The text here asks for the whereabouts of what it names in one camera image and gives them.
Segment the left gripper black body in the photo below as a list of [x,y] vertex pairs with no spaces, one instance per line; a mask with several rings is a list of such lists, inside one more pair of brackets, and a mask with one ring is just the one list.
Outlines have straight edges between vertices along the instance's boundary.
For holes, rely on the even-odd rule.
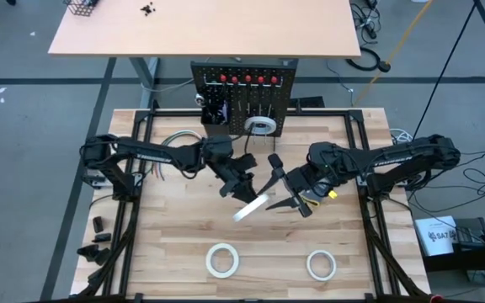
[[225,184],[235,188],[253,179],[254,174],[250,169],[256,166],[253,154],[247,153],[236,158],[222,157],[213,163],[213,170]]

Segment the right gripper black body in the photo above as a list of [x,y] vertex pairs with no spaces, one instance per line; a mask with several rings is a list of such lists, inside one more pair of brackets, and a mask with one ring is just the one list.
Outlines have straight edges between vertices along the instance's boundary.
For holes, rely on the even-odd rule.
[[318,183],[325,178],[325,171],[311,164],[291,169],[286,175],[286,188],[295,198],[300,192],[314,191],[316,196],[324,197],[325,190]]

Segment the white masking tape roll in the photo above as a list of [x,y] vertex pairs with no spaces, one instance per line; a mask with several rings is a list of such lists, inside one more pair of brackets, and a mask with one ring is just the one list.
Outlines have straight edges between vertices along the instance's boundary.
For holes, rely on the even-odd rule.
[[266,204],[268,200],[269,200],[269,196],[267,194],[259,195],[256,199],[254,199],[252,202],[250,202],[242,209],[240,209],[236,214],[234,214],[232,219],[235,222],[241,221],[242,219],[250,215],[252,212],[257,210],[260,206]]
[[[224,271],[224,272],[220,272],[216,270],[216,268],[212,264],[213,256],[217,251],[220,251],[220,250],[228,251],[232,255],[232,266],[227,271]],[[208,272],[213,277],[218,279],[227,279],[233,276],[237,272],[239,264],[240,264],[240,257],[239,257],[238,251],[235,249],[235,247],[227,243],[217,243],[216,245],[212,246],[205,257],[205,266]]]
[[264,116],[253,116],[245,120],[244,129],[252,135],[267,136],[276,131],[276,122]]
[[[329,270],[328,274],[325,275],[325,276],[317,275],[314,272],[314,270],[312,269],[312,260],[317,255],[323,255],[329,262],[330,270]],[[326,250],[314,250],[306,258],[306,271],[316,281],[320,281],[320,282],[329,281],[336,274],[337,268],[338,268],[338,265],[337,265],[337,262],[336,262],[334,255],[332,255],[329,251],[326,251]]]

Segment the black glove yellow trim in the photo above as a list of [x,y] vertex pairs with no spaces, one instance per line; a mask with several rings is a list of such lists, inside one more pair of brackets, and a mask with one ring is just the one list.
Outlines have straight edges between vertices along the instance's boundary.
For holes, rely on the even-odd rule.
[[338,194],[334,190],[330,190],[328,188],[314,188],[301,193],[301,198],[303,201],[315,207],[318,207],[325,198],[336,199],[337,197]]

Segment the black pegboard bin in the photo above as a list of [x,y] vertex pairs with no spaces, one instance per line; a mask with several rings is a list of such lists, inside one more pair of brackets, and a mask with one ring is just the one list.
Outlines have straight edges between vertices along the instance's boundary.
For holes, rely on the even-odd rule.
[[221,101],[218,104],[205,104],[205,106],[201,108],[200,122],[204,126],[205,132],[208,136],[229,134],[229,123],[230,123],[229,106],[228,106],[229,123],[223,124],[223,118],[221,117],[222,105],[223,105],[223,101]]

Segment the black metal pegboard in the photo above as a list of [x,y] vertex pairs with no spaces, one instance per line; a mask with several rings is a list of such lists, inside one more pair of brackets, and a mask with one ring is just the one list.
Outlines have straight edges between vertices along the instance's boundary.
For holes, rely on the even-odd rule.
[[[205,98],[205,104],[218,104],[223,101],[222,86],[206,86],[203,78],[207,82],[220,82],[220,75],[227,76],[227,81],[232,81],[232,76],[237,76],[239,82],[245,82],[245,76],[250,75],[252,82],[258,82],[258,77],[263,76],[265,83],[270,83],[270,78],[276,76],[278,79],[283,77],[285,84],[282,88],[274,89],[274,100],[272,111],[269,118],[277,124],[274,133],[275,137],[280,137],[283,132],[287,109],[290,104],[290,96],[296,75],[296,65],[264,65],[264,64],[227,64],[212,62],[191,62],[191,72],[195,84],[196,94],[199,93]],[[244,129],[245,120],[258,115],[258,88],[252,87],[251,91],[251,112],[248,116],[246,105],[246,87],[238,87],[238,99],[241,109],[237,104],[232,103],[232,86],[228,87],[227,104],[229,106],[230,123],[229,134],[232,136],[246,135],[250,133]],[[264,88],[263,115],[268,117],[269,110],[269,88]]]

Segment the white printed box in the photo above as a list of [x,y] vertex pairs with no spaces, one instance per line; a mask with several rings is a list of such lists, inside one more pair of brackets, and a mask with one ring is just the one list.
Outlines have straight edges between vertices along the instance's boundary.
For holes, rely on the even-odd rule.
[[425,256],[453,253],[458,243],[456,223],[452,216],[417,219],[414,226]]

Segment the light wooden side table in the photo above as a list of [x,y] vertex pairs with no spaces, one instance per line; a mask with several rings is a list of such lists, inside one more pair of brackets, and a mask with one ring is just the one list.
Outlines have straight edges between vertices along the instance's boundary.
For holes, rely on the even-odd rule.
[[[140,8],[154,3],[156,12]],[[349,0],[99,0],[66,12],[56,56],[356,58]]]

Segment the black side shelf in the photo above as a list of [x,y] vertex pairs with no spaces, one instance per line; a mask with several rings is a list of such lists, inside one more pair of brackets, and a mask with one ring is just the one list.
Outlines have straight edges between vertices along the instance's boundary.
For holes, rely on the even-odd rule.
[[458,243],[454,252],[425,256],[428,272],[462,271],[472,283],[485,286],[485,220],[482,217],[455,219]]

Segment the black slanted stand pole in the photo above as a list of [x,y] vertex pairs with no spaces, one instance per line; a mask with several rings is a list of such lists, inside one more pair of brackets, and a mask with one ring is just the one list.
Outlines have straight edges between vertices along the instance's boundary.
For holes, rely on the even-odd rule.
[[420,119],[419,119],[419,121],[417,123],[417,126],[415,128],[415,131],[413,133],[413,139],[416,139],[418,137],[419,130],[420,130],[420,128],[421,128],[421,126],[422,126],[422,124],[424,122],[424,119],[425,119],[425,117],[426,117],[426,115],[427,115],[427,113],[429,111],[429,108],[430,108],[430,106],[431,106],[431,104],[433,102],[433,99],[434,99],[434,96],[436,94],[437,88],[440,85],[440,83],[442,81],[442,78],[445,75],[445,72],[446,72],[448,66],[450,65],[450,61],[451,61],[453,55],[456,52],[456,49],[457,49],[457,47],[458,47],[458,45],[459,45],[459,43],[461,41],[462,36],[464,35],[464,33],[466,31],[466,28],[467,28],[467,26],[468,26],[468,24],[469,24],[469,22],[470,22],[470,20],[472,18],[472,15],[474,13],[475,8],[476,8],[476,4],[473,2],[473,5],[472,5],[471,9],[470,9],[468,15],[466,16],[465,22],[464,22],[464,24],[461,27],[461,31],[458,34],[458,36],[456,38],[456,41],[455,41],[454,45],[452,46],[452,48],[450,50],[450,53],[449,53],[449,55],[448,55],[448,57],[447,57],[447,59],[445,61],[445,64],[443,65],[443,67],[441,69],[441,72],[440,72],[440,74],[439,74],[439,76],[438,76],[438,78],[437,78],[437,80],[436,80],[436,82],[435,82],[435,84],[433,86],[433,89],[431,91],[431,94],[429,95],[429,99],[428,99],[428,101],[427,101],[427,103],[426,103],[426,105],[424,107],[424,111],[423,111],[422,115],[420,116]]

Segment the silver pegboard tool rail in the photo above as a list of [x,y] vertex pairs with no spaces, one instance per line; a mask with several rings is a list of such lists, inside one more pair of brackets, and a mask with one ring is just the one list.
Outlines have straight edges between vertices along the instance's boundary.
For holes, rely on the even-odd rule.
[[206,78],[203,78],[204,84],[206,86],[238,86],[238,87],[263,87],[263,88],[271,88],[271,87],[276,87],[276,88],[282,88],[285,84],[285,79],[283,77],[279,78],[277,82],[275,83],[265,83],[265,82],[207,82]]

